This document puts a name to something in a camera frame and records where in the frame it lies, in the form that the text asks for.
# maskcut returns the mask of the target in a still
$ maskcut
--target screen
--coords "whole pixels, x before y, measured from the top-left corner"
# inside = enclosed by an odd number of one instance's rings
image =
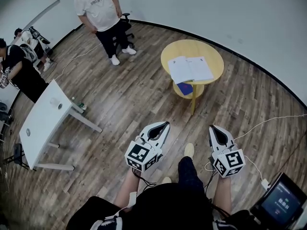
[[[283,183],[279,182],[261,206],[280,225],[283,225],[293,217],[300,206],[300,201]]]

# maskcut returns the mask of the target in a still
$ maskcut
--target yellow table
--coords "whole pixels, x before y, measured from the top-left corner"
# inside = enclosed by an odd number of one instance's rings
[[[168,61],[179,56],[200,57],[204,56],[206,62],[214,76],[213,80],[207,81],[187,81],[185,83],[193,86],[193,93],[183,95],[179,87],[173,82],[175,92],[185,99],[192,99],[191,114],[194,114],[196,98],[199,97],[204,90],[204,85],[212,83],[219,79],[224,71],[224,62],[221,55],[210,45],[196,40],[179,40],[165,47],[161,54],[161,63],[165,71],[170,74]]]

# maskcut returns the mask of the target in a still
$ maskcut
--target open book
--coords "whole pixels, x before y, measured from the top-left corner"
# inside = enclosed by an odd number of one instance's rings
[[[175,84],[186,81],[213,80],[213,74],[205,57],[186,58],[179,56],[168,62],[169,71]]]

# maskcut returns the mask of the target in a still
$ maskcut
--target blue book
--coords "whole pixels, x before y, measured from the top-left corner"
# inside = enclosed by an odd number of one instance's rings
[[[177,84],[177,86],[179,87],[179,89],[181,90],[183,95],[188,95],[188,94],[191,94],[193,92],[193,87],[190,84],[181,82],[181,83]]]

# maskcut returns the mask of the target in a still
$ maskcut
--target white table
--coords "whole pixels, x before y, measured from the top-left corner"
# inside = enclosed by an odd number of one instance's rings
[[[80,113],[83,113],[83,110],[72,103],[53,80],[33,106],[19,132],[30,169],[36,166],[56,170],[74,170],[72,165],[39,163],[39,159],[47,146],[59,147],[49,141],[68,115],[72,115],[99,133],[102,132],[101,128]]]

